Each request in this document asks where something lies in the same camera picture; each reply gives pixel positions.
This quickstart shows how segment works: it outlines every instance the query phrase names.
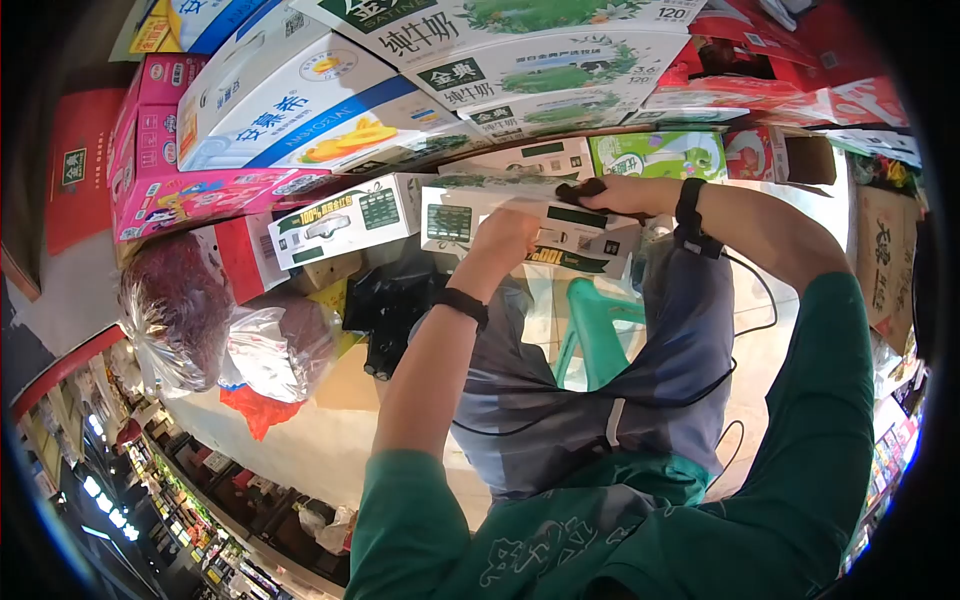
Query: brown cardboard box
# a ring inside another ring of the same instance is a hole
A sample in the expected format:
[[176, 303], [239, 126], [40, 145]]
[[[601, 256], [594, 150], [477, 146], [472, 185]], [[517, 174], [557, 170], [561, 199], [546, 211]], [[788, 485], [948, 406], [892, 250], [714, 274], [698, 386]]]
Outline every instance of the brown cardboard box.
[[920, 208], [909, 196], [857, 185], [856, 278], [867, 321], [903, 356], [913, 326], [913, 251]]

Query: barcode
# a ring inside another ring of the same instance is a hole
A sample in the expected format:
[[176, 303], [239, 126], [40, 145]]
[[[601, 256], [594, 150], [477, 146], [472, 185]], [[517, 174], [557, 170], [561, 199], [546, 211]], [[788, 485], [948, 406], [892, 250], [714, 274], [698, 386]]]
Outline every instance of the barcode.
[[750, 41], [750, 43], [754, 44], [754, 46], [760, 46], [763, 48], [766, 47], [766, 44], [763, 43], [763, 40], [760, 39], [760, 36], [758, 36], [757, 34], [751, 34], [750, 32], [743, 32], [743, 35], [746, 36], [747, 40]]
[[283, 25], [286, 36], [292, 36], [299, 28], [303, 27], [303, 13], [294, 12], [290, 15], [290, 18], [283, 22]]
[[270, 240], [269, 234], [260, 236], [260, 251], [263, 252], [264, 258], [274, 258], [276, 256], [274, 243]]
[[832, 69], [837, 65], [837, 57], [832, 51], [820, 55], [820, 62], [825, 69]]

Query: black wristband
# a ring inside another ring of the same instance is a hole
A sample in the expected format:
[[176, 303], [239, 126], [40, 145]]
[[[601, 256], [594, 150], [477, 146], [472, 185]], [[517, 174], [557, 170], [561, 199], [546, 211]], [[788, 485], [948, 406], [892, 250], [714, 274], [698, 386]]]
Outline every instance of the black wristband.
[[487, 305], [466, 292], [461, 292], [455, 287], [445, 287], [433, 300], [433, 305], [437, 304], [445, 304], [474, 319], [477, 322], [477, 333], [487, 328], [487, 321], [490, 320]]
[[720, 251], [723, 250], [723, 244], [704, 233], [700, 227], [703, 217], [697, 212], [700, 189], [705, 183], [707, 182], [697, 178], [684, 180], [684, 185], [680, 188], [680, 199], [677, 200], [677, 210], [674, 213], [677, 217], [677, 228], [674, 229], [673, 238], [678, 248], [706, 258], [717, 259], [720, 257]]

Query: plastic bag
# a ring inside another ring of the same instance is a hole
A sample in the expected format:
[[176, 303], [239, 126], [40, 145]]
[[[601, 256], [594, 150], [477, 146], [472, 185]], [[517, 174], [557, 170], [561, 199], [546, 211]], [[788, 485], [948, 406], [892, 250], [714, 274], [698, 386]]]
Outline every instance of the plastic bag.
[[190, 233], [140, 251], [120, 280], [120, 325], [130, 338], [143, 381], [165, 396], [216, 385], [235, 303], [212, 249]]
[[244, 416], [250, 435], [258, 442], [263, 442], [267, 430], [292, 419], [303, 406], [303, 402], [281, 402], [261, 396], [247, 385], [233, 392], [220, 390], [220, 401]]
[[339, 336], [336, 313], [306, 298], [271, 294], [236, 310], [227, 351], [258, 394], [303, 402], [336, 363]]

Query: printed logo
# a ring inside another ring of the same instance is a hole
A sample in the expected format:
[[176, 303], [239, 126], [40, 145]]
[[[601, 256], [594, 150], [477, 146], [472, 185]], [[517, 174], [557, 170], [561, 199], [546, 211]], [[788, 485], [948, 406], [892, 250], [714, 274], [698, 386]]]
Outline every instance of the printed logo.
[[170, 164], [177, 164], [177, 144], [171, 141], [163, 144], [163, 159]]
[[474, 59], [456, 60], [447, 64], [421, 71], [417, 77], [424, 80], [436, 91], [444, 91], [457, 85], [472, 84], [486, 79], [483, 71]]
[[393, 23], [408, 14], [437, 6], [437, 0], [328, 0], [322, 8], [364, 33]]
[[329, 82], [349, 73], [357, 56], [349, 50], [326, 50], [305, 60], [300, 76], [308, 82]]
[[61, 183], [70, 185], [84, 180], [86, 173], [86, 148], [72, 150], [63, 155], [63, 177]]

